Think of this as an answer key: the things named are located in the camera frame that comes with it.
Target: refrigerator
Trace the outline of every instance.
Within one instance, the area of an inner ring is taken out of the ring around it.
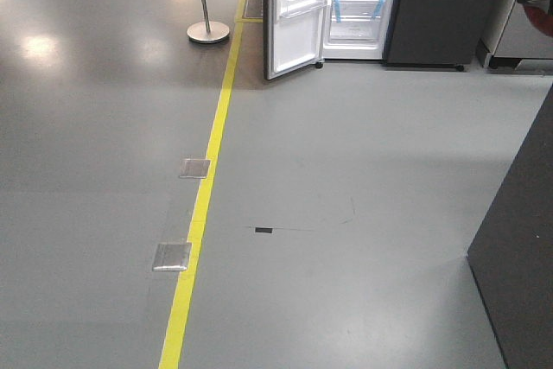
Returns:
[[[521,60],[553,66],[553,40],[535,29],[516,0],[495,0],[482,33],[478,57],[483,67],[517,67]]]
[[[382,60],[391,14],[391,0],[264,0],[264,76],[326,58]]]
[[[264,76],[325,59],[462,70],[493,1],[264,0]]]

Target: yellow tape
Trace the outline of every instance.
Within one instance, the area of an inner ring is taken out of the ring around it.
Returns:
[[[159,369],[178,369],[181,351],[186,333],[188,321],[188,313],[192,302],[192,292],[194,290],[194,282],[196,279],[196,271],[198,269],[198,261],[201,253],[201,241],[206,230],[207,211],[211,200],[213,190],[213,180],[217,171],[217,163],[219,160],[219,151],[223,132],[225,130],[226,114],[231,101],[232,86],[238,65],[238,52],[242,43],[242,33],[244,23],[241,22],[240,13],[244,10],[245,0],[238,1],[236,11],[236,24],[234,26],[234,34],[232,35],[231,50],[229,52],[228,61],[226,63],[225,76],[223,78],[223,86],[217,104],[217,111],[213,120],[211,135],[207,144],[206,159],[211,161],[207,178],[200,182],[196,202],[194,204],[194,212],[192,221],[188,228],[188,242],[192,243],[192,252],[188,262],[188,269],[179,274],[173,304],[169,315],[167,331],[165,333],[165,341],[163,342],[162,356],[159,362]]]
[[[236,22],[240,23],[263,23],[263,19],[259,17],[241,17],[237,19]]]

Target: gray floor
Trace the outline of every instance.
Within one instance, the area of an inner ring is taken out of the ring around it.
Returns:
[[[238,0],[209,0],[232,22]],[[0,0],[0,367],[153,368],[230,44],[199,0]]]
[[[333,62],[267,84],[256,54],[181,368],[504,367],[465,256],[551,79]]]
[[[231,22],[237,0],[209,0]],[[0,0],[0,366],[157,366],[229,44],[198,0]],[[464,255],[551,78],[330,63],[247,24],[183,368],[501,367]],[[253,226],[278,228],[256,234]]]

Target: door shelf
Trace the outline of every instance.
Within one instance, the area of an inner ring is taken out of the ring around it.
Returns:
[[[289,19],[323,8],[326,4],[327,0],[282,0],[280,17]]]

